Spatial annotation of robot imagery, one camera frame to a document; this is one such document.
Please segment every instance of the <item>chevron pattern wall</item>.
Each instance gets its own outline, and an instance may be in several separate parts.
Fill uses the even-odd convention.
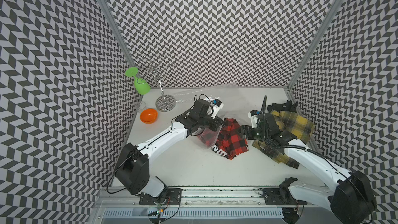
[[[398,223],[397,0],[345,0],[294,88],[328,158],[369,175]]]
[[[0,223],[84,223],[133,116],[94,0],[0,0]]]
[[[139,67],[175,63],[167,87],[287,85],[332,1],[107,0]]]

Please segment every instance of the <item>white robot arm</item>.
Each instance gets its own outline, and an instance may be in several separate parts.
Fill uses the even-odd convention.
[[[127,144],[122,148],[115,176],[133,195],[143,192],[152,197],[163,197],[167,187],[160,179],[150,175],[152,162],[200,128],[216,131],[224,123],[217,116],[223,106],[219,99],[211,102],[198,99],[192,108],[176,117],[176,121],[163,132],[136,146]]]
[[[315,186],[288,178],[281,185],[281,198],[306,201],[332,211],[344,224],[359,224],[376,208],[368,178],[361,172],[342,168],[311,150],[291,132],[279,130],[275,118],[265,112],[267,97],[261,111],[248,113],[251,126],[243,126],[246,138],[257,139],[277,149],[318,176],[326,186]]]

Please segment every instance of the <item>black cable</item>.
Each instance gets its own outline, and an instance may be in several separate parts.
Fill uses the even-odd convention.
[[[172,217],[174,217],[174,216],[178,213],[178,211],[180,210],[180,205],[181,205],[181,202],[180,202],[180,204],[178,205],[177,211],[176,211],[171,217],[169,217],[169,218],[165,219],[164,221],[162,221],[162,223],[165,222],[165,221],[167,221],[167,220],[169,220],[169,219],[171,219]]]
[[[304,212],[304,204],[302,205],[302,210],[301,210],[301,213],[300,213],[300,215],[298,216],[298,219],[297,219],[297,221],[300,219],[300,217],[301,217],[301,215],[303,214],[303,212]]]
[[[201,133],[199,133],[199,134],[195,134],[195,135],[192,135],[192,134],[191,134],[191,136],[192,136],[192,137],[199,136],[199,135],[201,135],[201,134],[202,134],[204,131],[205,131],[205,129],[203,129]]]
[[[136,153],[137,153],[137,152],[134,152],[134,154],[132,154],[131,156],[129,156],[128,158],[126,158],[126,160],[123,161],[123,162],[119,165],[119,167],[117,167],[117,169],[115,170],[115,172],[113,172],[113,175],[111,176],[111,178],[109,179],[109,181],[108,181],[108,183],[107,183],[107,185],[106,185],[106,192],[108,192],[108,194],[116,194],[117,192],[120,192],[120,191],[126,189],[126,188],[123,188],[123,189],[118,190],[118,191],[115,191],[115,192],[109,192],[108,187],[109,187],[109,184],[110,184],[111,181],[112,181],[112,178],[115,176],[117,170],[118,170],[128,159],[130,159],[132,156],[134,156]]]
[[[267,97],[264,97],[264,101],[263,101],[263,105],[261,106],[261,114],[263,115],[263,141],[273,147],[273,146],[277,146],[278,142],[276,142],[275,140],[273,140],[270,136],[269,136],[269,130],[266,129],[266,104],[265,101],[267,100]]]
[[[291,145],[291,144],[290,144],[290,145],[286,145],[286,146],[273,147],[273,148],[274,148],[274,149],[275,149],[275,148],[276,148],[276,149],[281,149],[281,148],[301,149],[301,150],[305,150],[306,152],[310,152],[310,153],[312,153],[312,154],[314,154],[314,155],[317,155],[317,156],[319,156],[319,157],[325,159],[326,162],[327,162],[335,171],[337,171],[339,174],[341,174],[343,177],[345,177],[345,178],[347,179],[347,181],[349,181],[349,182],[351,183],[351,185],[352,185],[352,186],[356,189],[356,191],[361,195],[362,199],[366,202],[365,197],[362,195],[362,193],[359,191],[359,189],[354,185],[354,183],[351,182],[351,180],[349,180],[348,177],[346,177],[343,173],[341,173],[340,171],[338,171],[338,170],[329,162],[329,160],[328,160],[325,156],[323,156],[322,154],[320,154],[320,153],[318,153],[318,152],[316,152],[316,151],[314,151],[314,150],[311,150],[311,149],[307,149],[307,150],[306,150],[306,148],[303,147],[303,146]],[[372,215],[372,212],[371,212],[370,207],[369,207],[367,204],[366,204],[366,207],[368,208],[368,210],[369,210],[369,212],[370,212],[371,219],[370,219],[369,222],[363,222],[363,221],[362,221],[361,223],[363,223],[363,224],[370,224],[370,223],[372,223],[372,221],[373,221],[373,215]]]
[[[170,131],[173,130],[173,119],[175,119],[175,118],[177,118],[177,117],[172,118],[172,127],[170,128]]]
[[[261,105],[261,113],[266,112],[266,106],[267,106],[267,96],[264,96],[263,104]]]
[[[262,197],[264,197],[264,194],[260,194],[260,192],[258,192],[259,190],[264,190],[263,188],[258,188],[257,189],[257,194],[261,195]]]
[[[201,93],[201,94],[199,95],[199,99],[200,99],[200,97],[201,97],[202,95],[205,96],[205,97],[209,100],[210,107],[211,107],[211,114],[207,113],[207,115],[208,115],[208,116],[212,116],[213,113],[214,113],[214,108],[213,108],[213,106],[211,105],[211,99],[210,99],[206,94],[203,94],[203,93]]]
[[[158,140],[159,138],[161,138],[161,137],[163,137],[164,135],[166,135],[166,134],[168,134],[169,132],[165,132],[165,133],[163,133],[162,135],[160,135],[159,137],[157,137],[157,138],[155,138],[155,140],[153,140],[152,142],[150,142],[149,144],[147,144],[147,145],[151,145],[153,142],[155,142],[156,140]]]

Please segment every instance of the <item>plaid fabric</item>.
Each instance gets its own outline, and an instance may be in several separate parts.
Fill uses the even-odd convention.
[[[279,127],[279,130],[282,132],[284,130],[288,130],[293,133],[297,138],[299,138],[303,143],[308,143],[311,135],[315,131],[315,125],[308,119],[298,115],[295,112],[285,112],[276,110],[272,110],[271,114],[274,115],[276,124]],[[269,145],[267,145],[263,141],[255,141],[253,146],[257,149],[261,150],[262,153],[266,154],[272,160],[277,163],[284,163],[292,168],[299,168],[300,163],[282,154],[278,150],[272,149]]]
[[[225,118],[224,126],[221,128],[216,144],[212,150],[218,155],[232,160],[239,154],[249,150],[246,138],[238,132],[240,125],[234,118]]]
[[[266,154],[269,158],[274,160],[277,163],[284,163],[289,167],[298,169],[300,163],[294,160],[291,157],[286,156],[285,154],[282,154],[281,152],[272,149],[269,145],[264,143],[263,141],[258,141],[256,140],[253,143],[253,146],[259,149],[262,153]]]
[[[293,133],[293,135],[295,135],[303,143],[306,144],[310,141],[310,137],[315,131],[314,123],[295,112],[277,112],[272,110],[271,114],[279,117],[279,119],[285,124],[286,130]]]

